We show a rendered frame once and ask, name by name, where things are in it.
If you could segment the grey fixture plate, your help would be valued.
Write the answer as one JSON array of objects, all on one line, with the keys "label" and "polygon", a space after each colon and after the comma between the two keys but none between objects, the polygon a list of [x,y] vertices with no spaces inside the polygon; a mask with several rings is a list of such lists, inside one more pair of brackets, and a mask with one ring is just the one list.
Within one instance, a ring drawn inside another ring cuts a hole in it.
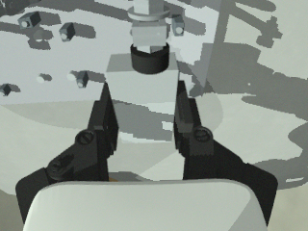
[{"label": "grey fixture plate", "polygon": [[[212,58],[222,0],[164,0],[170,7],[166,18],[169,52],[175,52],[180,80],[186,87],[196,84],[203,96]],[[8,84],[8,96],[0,93],[0,105],[99,100],[111,54],[131,53],[130,30],[133,19],[127,10],[133,0],[41,0],[13,16],[0,18],[0,86]],[[17,19],[38,11],[41,21],[21,30]],[[181,14],[184,36],[175,37],[173,14]],[[75,35],[62,42],[59,30],[73,22]],[[33,37],[42,30],[45,37]],[[86,70],[87,86],[79,89],[73,70]],[[37,81],[40,73],[46,76]]]}]

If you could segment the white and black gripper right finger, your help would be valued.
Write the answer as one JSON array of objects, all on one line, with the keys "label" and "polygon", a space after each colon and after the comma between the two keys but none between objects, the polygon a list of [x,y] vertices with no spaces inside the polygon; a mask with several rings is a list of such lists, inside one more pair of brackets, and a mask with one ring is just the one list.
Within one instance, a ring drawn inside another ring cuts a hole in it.
[{"label": "white and black gripper right finger", "polygon": [[212,131],[202,126],[195,98],[188,98],[184,80],[178,80],[173,132],[175,149],[185,158],[183,180],[214,179],[215,175],[216,179],[248,185],[258,199],[268,228],[278,187],[276,177],[244,163],[238,155],[214,140]]}]

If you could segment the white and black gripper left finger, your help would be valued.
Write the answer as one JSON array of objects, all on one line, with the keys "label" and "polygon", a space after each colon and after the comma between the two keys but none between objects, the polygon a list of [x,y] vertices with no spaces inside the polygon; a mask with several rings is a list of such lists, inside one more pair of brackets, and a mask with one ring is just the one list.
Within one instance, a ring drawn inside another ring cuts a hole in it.
[{"label": "white and black gripper left finger", "polygon": [[17,182],[15,192],[23,224],[31,203],[42,188],[67,181],[109,182],[107,159],[116,151],[117,137],[116,114],[108,83],[104,83],[100,100],[93,103],[88,128],[76,135],[75,143],[47,167]]}]

